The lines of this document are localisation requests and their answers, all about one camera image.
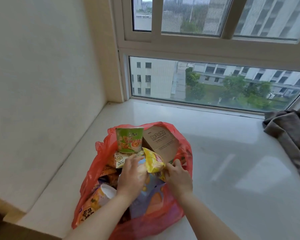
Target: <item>cardboard box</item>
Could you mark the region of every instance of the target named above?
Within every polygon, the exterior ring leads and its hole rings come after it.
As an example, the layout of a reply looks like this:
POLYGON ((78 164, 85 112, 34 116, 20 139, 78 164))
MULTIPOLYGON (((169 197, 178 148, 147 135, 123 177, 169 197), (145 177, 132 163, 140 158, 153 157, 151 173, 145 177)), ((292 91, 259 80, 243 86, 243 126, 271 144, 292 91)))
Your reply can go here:
POLYGON ((179 141, 165 127, 154 125, 143 131, 142 146, 159 154, 164 163, 172 163, 179 141))

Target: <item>gray curtain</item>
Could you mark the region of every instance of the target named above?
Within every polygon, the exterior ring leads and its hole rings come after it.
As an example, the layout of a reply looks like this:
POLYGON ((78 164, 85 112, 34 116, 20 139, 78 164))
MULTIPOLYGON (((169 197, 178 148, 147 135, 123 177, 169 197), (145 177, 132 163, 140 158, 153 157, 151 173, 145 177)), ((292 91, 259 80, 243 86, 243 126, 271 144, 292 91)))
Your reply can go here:
POLYGON ((264 132, 279 141, 300 174, 300 112, 268 112, 264 117, 264 132))

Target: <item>plastic bag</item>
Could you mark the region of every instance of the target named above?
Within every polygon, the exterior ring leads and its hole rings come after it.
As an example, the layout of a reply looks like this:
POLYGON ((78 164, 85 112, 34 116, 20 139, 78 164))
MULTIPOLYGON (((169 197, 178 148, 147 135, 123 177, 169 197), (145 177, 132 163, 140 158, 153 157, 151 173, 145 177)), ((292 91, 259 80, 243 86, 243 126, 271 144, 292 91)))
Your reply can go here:
MULTIPOLYGON (((192 177, 192 150, 189 142, 172 124, 169 123, 154 122, 140 126, 147 130, 154 125, 167 128, 179 141, 179 147, 174 159, 180 159, 182 162, 185 161, 186 164, 183 168, 186 169, 192 177)), ((118 149, 116 128, 129 127, 134 126, 126 124, 110 128, 108 129, 108 135, 105 137, 104 141, 96 142, 95 146, 97 155, 94 158, 80 188, 81 197, 75 209, 71 225, 73 229, 77 227, 76 219, 78 218, 79 210, 91 194, 91 191, 96 185, 104 166, 108 162, 108 158, 118 149)), ((178 222, 184 216, 183 210, 177 204, 166 185, 162 187, 162 193, 164 195, 164 200, 159 209, 154 207, 155 210, 149 214, 118 224, 109 239, 141 239, 147 236, 159 234, 169 226, 178 222)))

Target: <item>person's right hand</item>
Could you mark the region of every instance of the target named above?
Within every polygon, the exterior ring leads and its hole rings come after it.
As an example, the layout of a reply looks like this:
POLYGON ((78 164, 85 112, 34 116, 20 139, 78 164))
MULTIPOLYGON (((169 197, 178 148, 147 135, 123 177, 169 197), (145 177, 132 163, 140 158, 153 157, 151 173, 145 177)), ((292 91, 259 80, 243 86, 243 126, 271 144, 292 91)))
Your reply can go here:
POLYGON ((166 183, 178 202, 192 194, 192 178, 188 171, 182 168, 179 159, 172 164, 167 163, 165 169, 166 183))

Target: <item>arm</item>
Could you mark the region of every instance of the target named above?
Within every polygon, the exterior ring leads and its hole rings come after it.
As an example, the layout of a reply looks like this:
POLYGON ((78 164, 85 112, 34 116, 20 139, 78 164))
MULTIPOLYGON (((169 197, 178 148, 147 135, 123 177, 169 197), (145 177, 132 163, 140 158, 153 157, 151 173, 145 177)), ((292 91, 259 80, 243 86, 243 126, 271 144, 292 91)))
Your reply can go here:
POLYGON ((107 240, 110 237, 120 218, 144 186, 147 171, 137 169, 142 158, 134 154, 126 159, 116 196, 71 231, 64 240, 107 240))
POLYGON ((192 179, 177 159, 166 165, 168 187, 183 208, 198 240, 240 240, 208 207, 192 193, 192 179))

